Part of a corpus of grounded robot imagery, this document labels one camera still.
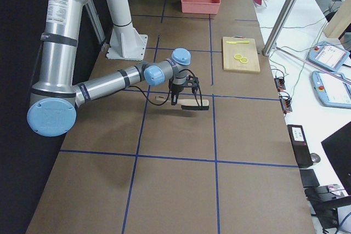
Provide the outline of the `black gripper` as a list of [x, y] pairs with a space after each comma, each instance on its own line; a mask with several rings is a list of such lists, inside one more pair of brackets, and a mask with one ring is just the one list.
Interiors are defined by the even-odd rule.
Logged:
[[186, 81], [173, 82], [173, 79], [168, 81], [168, 88], [171, 91], [171, 105], [176, 105], [178, 103], [179, 94], [184, 90]]

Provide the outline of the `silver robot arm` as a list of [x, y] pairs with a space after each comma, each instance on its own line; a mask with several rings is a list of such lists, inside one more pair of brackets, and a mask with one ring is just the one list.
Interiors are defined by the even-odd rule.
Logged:
[[190, 52], [177, 48], [170, 58], [151, 63], [143, 60], [148, 41], [134, 28], [128, 0], [106, 0], [112, 18], [109, 59], [135, 60], [136, 65], [79, 84], [73, 84], [82, 10], [94, 12], [92, 0], [48, 0], [46, 26], [41, 35], [42, 57], [39, 80], [31, 88], [27, 122], [42, 136], [67, 133], [76, 121], [76, 109], [134, 84], [146, 81], [156, 86], [169, 81], [171, 102], [188, 80]]

